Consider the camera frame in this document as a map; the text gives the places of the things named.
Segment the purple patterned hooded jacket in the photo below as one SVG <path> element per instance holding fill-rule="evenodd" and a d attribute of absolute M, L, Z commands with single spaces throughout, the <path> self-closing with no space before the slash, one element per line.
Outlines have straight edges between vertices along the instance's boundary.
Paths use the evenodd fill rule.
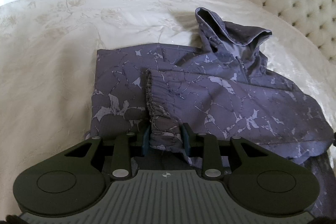
<path fill-rule="evenodd" d="M 335 217 L 334 132 L 321 106 L 267 68 L 270 30 L 197 8 L 202 46 L 143 44 L 98 50 L 89 136 L 150 133 L 150 146 L 182 150 L 182 125 L 220 140 L 240 136 L 303 165 L 321 192 L 315 216 Z"/>

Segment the white floral bed cover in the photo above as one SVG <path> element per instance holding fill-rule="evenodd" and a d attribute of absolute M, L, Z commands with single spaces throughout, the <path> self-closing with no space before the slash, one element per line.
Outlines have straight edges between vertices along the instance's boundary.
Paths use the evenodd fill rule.
<path fill-rule="evenodd" d="M 18 0 L 1 7 L 1 216 L 18 214 L 21 171 L 84 139 L 96 52 L 146 43 L 198 47 L 194 11 L 272 30 L 269 69 L 294 81 L 335 125 L 335 50 L 251 0 Z"/>

